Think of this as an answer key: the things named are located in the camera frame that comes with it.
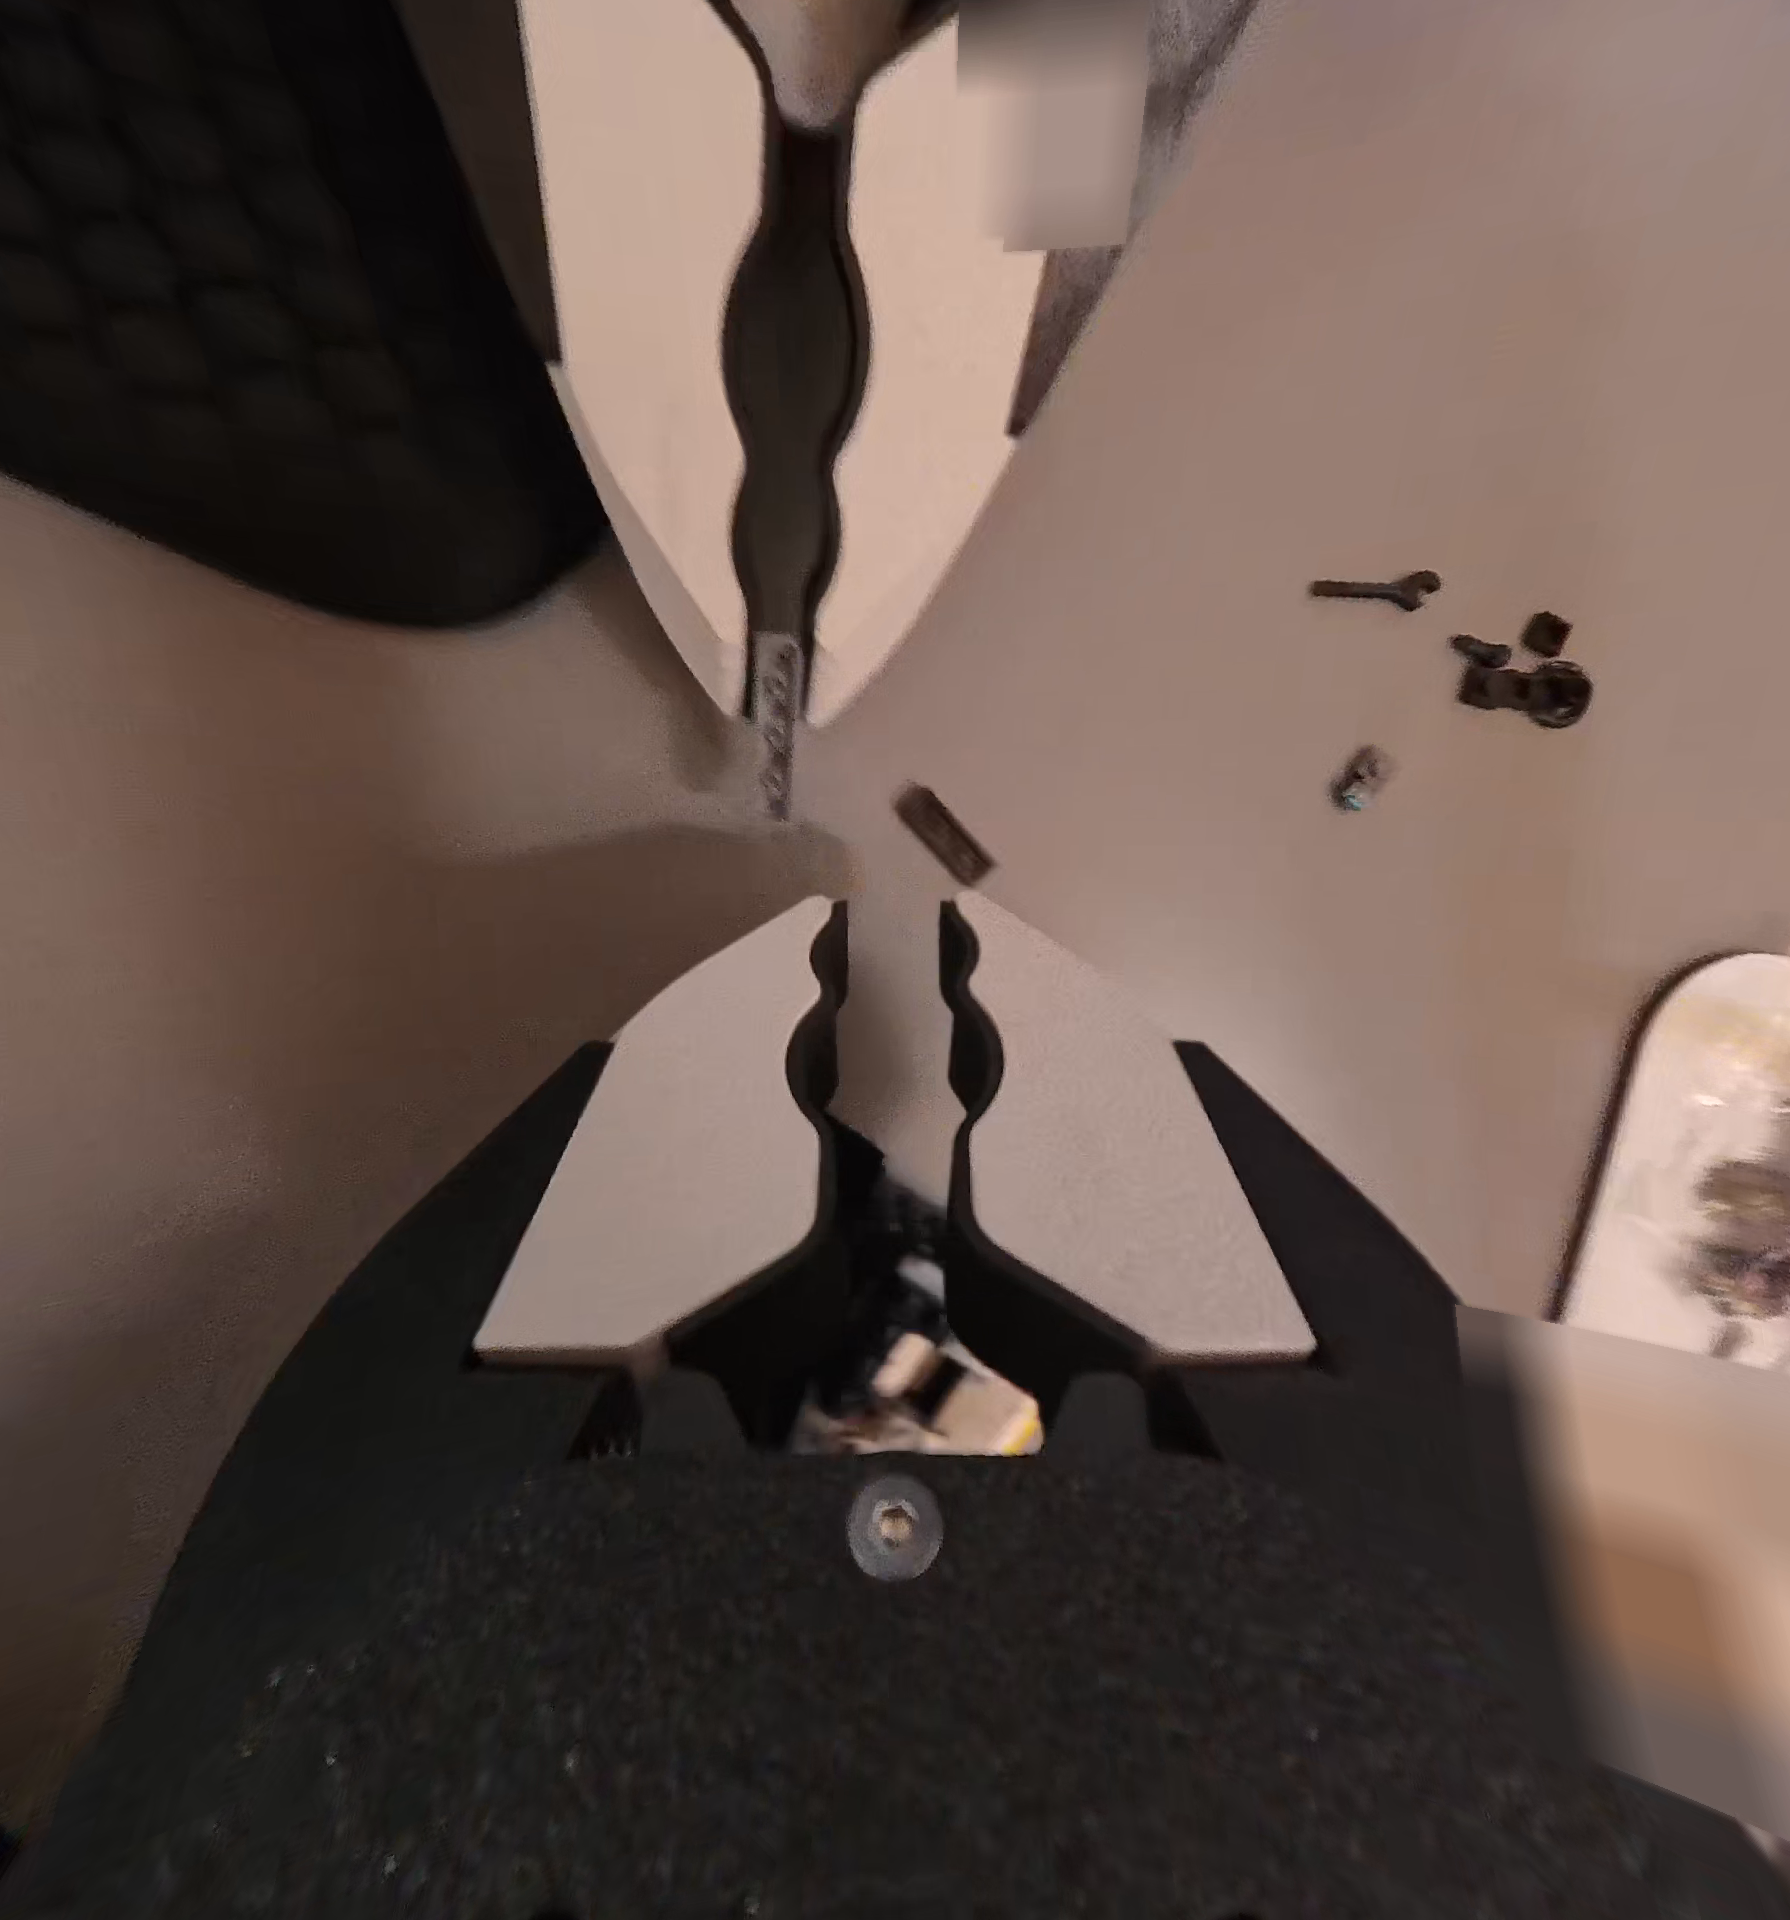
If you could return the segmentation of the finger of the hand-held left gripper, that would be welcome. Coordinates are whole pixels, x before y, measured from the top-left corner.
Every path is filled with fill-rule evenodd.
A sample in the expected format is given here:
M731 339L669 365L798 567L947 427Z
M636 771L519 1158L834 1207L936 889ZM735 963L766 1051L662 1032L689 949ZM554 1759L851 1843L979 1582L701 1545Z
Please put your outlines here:
M717 6L522 1L559 359L551 376L637 588L742 712L742 450L723 378L764 198L764 84Z
M962 80L959 22L898 50L898 4L798 4L812 97L858 83L851 228L869 322L836 459L841 539L807 702L834 723L908 642L1007 470L1042 258L1003 244L1000 103Z

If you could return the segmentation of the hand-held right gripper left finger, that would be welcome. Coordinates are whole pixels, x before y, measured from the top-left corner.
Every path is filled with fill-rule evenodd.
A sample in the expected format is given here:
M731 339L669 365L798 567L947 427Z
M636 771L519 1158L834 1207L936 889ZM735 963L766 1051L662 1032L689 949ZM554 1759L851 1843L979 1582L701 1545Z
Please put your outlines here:
M607 1048L475 1338L505 1367L714 1380L781 1444L851 1302L829 1118L851 909L808 898L694 965Z

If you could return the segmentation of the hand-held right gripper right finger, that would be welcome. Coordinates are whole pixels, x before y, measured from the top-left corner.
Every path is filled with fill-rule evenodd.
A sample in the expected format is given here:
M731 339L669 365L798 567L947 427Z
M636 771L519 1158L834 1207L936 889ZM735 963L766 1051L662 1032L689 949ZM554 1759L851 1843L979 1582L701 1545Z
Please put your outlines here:
M1319 1335L1164 1029L983 893L936 919L953 1332L1043 1427L1076 1380L1273 1369Z

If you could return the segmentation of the toy brick car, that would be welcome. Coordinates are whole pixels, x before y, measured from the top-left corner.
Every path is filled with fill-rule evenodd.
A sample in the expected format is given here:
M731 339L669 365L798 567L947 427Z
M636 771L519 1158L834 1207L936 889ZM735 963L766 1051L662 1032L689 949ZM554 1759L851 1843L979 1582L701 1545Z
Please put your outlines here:
M808 1378L796 1456L1032 1456L1040 1404L956 1335L947 1215L876 1172L841 1215L851 1282L839 1335Z

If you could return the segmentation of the grey desk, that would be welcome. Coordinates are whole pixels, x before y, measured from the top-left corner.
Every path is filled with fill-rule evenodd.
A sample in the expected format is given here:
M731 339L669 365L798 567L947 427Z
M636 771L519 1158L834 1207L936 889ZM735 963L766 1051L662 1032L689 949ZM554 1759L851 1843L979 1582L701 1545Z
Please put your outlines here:
M941 1186L908 781L1461 1292L1548 1303L1628 1022L1790 939L1790 4L1285 4L1237 54L792 828L613 551L444 640L0 477L4 1818L333 1288L694 960L847 893L839 1108ZM1540 608L1581 723L1459 706L1451 638L1531 666Z

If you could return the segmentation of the dark grey toy brick plate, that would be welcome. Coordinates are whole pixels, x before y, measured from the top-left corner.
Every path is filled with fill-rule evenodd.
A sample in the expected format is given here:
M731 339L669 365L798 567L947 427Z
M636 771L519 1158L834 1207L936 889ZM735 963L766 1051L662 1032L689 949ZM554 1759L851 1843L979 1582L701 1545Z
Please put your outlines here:
M995 870L990 852L935 789L908 781L893 800L893 812L959 889L979 886Z

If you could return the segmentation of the black quilted pad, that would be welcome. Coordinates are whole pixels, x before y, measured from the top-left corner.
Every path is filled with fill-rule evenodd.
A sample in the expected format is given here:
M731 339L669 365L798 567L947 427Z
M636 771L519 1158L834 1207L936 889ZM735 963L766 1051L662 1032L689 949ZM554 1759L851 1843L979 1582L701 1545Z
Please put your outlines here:
M605 545L394 4L0 1L0 474L403 628Z

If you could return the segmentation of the white rounded tray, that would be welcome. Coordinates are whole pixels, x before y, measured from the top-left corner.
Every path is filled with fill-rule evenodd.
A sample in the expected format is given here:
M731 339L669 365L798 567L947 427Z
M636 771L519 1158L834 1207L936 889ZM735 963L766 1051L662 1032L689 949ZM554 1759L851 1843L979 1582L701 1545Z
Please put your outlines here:
M1715 1317L1675 1285L1681 1232L1671 1225L1676 1192L1669 1151L1679 1123L1653 1024L1662 997L1722 959L1703 960L1662 987L1628 1044L1567 1271L1555 1292L1553 1317L1560 1323L1712 1357Z

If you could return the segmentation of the black round connector piece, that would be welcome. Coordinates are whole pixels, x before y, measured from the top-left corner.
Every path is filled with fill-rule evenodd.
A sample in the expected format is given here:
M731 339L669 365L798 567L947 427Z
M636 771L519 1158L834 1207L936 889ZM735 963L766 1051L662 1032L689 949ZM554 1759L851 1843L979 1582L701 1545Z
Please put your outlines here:
M1520 663L1511 645L1476 635L1451 638L1461 662L1459 706L1510 712L1546 731L1565 731L1587 716L1594 682L1581 663L1534 657Z

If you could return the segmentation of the clear bag of black parts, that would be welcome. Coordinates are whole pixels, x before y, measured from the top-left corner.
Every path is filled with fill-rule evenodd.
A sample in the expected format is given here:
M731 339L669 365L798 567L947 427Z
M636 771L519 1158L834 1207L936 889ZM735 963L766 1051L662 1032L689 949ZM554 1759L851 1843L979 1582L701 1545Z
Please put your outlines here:
M1715 1317L1712 1357L1790 1378L1790 943L1690 974L1653 1036L1679 1123L1675 1285Z

